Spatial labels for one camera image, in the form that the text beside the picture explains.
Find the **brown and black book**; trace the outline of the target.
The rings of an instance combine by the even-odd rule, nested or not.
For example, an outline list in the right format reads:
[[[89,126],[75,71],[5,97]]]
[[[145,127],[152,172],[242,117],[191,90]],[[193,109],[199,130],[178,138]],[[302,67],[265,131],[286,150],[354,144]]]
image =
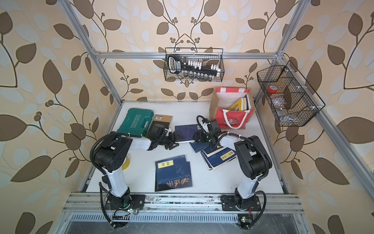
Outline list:
[[[173,116],[168,116],[168,115],[157,115],[155,114],[153,119],[152,119],[152,122],[151,122],[151,125],[147,131],[147,135],[150,134],[151,132],[151,129],[156,125],[156,124],[159,124],[159,125],[162,125],[163,127],[165,127],[166,129],[169,129],[170,127],[170,124],[172,122],[172,118]]]

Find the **yellow cartoon man book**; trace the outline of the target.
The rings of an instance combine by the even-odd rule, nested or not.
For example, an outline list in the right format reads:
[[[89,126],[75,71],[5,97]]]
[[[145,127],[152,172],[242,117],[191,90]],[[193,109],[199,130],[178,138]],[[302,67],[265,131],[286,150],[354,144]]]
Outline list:
[[[241,99],[237,100],[234,104],[232,104],[229,108],[229,111],[241,111]]]

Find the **black and white large book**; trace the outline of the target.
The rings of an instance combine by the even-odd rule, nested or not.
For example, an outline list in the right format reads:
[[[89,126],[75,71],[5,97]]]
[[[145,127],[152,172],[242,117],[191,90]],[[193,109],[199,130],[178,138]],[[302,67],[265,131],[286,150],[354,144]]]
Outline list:
[[[247,110],[251,110],[252,109],[252,104],[251,104],[251,96],[249,94],[246,95],[246,106],[247,106]]]

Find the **yellow book purple hedgehog cover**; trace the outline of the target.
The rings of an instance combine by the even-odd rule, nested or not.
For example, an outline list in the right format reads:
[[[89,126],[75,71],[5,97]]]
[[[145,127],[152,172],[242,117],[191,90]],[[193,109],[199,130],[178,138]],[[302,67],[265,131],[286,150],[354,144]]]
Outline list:
[[[246,110],[248,110],[247,98],[242,97],[241,98],[241,111],[246,111]]]

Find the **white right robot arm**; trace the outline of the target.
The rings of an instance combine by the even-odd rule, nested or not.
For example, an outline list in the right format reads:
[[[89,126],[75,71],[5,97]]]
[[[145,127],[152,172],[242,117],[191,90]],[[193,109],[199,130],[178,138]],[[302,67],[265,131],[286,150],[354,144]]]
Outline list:
[[[236,210],[247,211],[254,206],[260,181],[266,178],[272,168],[272,161],[258,136],[245,137],[228,131],[221,131],[216,120],[209,121],[201,115],[196,117],[200,128],[193,136],[197,143],[208,143],[211,150],[218,147],[233,150],[236,153],[243,177],[235,189],[233,199],[222,196],[223,204],[231,205]]]

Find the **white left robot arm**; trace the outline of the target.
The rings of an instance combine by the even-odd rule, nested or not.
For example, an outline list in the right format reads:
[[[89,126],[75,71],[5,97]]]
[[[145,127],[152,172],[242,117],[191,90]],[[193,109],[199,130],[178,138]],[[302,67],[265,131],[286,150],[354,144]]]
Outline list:
[[[176,143],[176,133],[163,125],[156,124],[146,136],[111,132],[92,146],[90,161],[102,173],[102,181],[98,183],[100,207],[112,228],[125,226],[124,223],[115,221],[117,212],[123,211],[126,213],[125,216],[129,216],[136,214],[137,210],[144,206],[145,196],[139,195],[133,199],[130,188],[125,182],[122,166],[127,161],[128,152],[151,151],[159,145],[171,150],[179,144]]]

